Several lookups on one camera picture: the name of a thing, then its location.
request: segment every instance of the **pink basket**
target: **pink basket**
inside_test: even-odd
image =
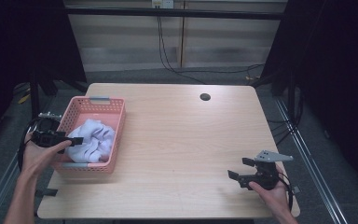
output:
[[[100,120],[103,124],[112,127],[116,134],[109,161],[101,163],[76,163],[67,155],[59,154],[51,164],[52,167],[59,173],[66,173],[68,171],[112,173],[115,168],[118,145],[123,132],[125,114],[124,99],[84,96],[72,98],[62,116],[58,131],[69,134],[75,128],[82,125],[86,119]]]

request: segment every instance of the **white cloth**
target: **white cloth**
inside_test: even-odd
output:
[[[104,162],[109,159],[115,131],[100,120],[86,122],[69,133],[68,137],[83,137],[82,145],[68,147],[65,153],[74,162]]]

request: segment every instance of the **wooden table top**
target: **wooden table top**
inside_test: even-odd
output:
[[[201,100],[203,93],[211,99]],[[55,172],[48,187],[58,193],[44,197],[40,217],[271,216],[254,191],[227,176],[227,170],[255,173],[242,157],[277,152],[252,87],[96,83],[86,95],[125,99],[115,170],[101,176]],[[296,199],[293,214],[299,214]]]

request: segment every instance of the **wall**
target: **wall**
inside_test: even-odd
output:
[[[151,1],[66,0],[67,6],[151,7]],[[283,12],[286,1],[174,1],[174,8]],[[86,72],[161,68],[155,17],[70,15]],[[161,18],[172,67],[264,63],[278,21]]]

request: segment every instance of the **power outlet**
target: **power outlet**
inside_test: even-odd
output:
[[[162,0],[162,7],[173,9],[173,0]]]
[[[152,0],[152,8],[162,8],[162,0]]]

